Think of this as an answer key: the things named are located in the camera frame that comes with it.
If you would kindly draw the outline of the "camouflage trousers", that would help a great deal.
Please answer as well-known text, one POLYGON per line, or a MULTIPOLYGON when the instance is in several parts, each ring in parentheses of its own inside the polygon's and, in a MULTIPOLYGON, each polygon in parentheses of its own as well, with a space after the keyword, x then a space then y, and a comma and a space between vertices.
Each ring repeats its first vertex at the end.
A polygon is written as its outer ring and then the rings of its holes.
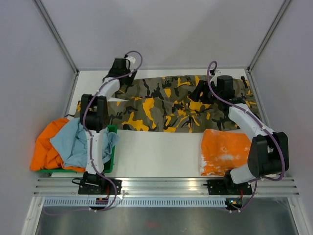
MULTIPOLYGON (((235 96, 243 99, 255 115, 259 109, 244 77, 234 79, 235 96)), ((120 130, 202 133, 206 129, 230 131, 238 129, 218 104, 192 101, 191 92, 204 75, 166 76, 134 80, 121 86, 108 100, 108 125, 120 130)), ((81 101, 76 109, 80 118, 81 101)))

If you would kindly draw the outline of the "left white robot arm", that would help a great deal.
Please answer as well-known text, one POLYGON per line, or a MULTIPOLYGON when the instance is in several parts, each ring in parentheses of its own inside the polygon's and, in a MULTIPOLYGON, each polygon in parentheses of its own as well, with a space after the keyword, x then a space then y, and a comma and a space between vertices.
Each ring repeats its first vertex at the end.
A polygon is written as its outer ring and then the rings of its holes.
POLYGON ((121 85, 132 84, 137 73, 132 69, 135 62, 136 59, 129 55, 115 58, 95 94, 84 94, 81 97, 80 122, 85 129, 88 147, 87 166, 79 183, 78 193, 81 195, 110 193, 110 183, 103 178, 103 139, 109 123, 108 99, 121 85))

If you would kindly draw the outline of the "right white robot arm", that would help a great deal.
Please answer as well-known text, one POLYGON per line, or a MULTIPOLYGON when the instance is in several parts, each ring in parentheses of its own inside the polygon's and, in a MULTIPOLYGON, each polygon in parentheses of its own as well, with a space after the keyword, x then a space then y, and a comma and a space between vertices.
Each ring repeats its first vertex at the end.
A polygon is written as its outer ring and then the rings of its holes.
POLYGON ((243 99, 235 96, 234 79, 219 75, 200 81, 191 93, 193 101, 218 104, 242 133, 213 129, 204 131, 201 141, 202 174, 221 174, 208 180, 209 194, 235 195, 262 179, 281 181, 289 169, 288 137, 266 126, 243 99))

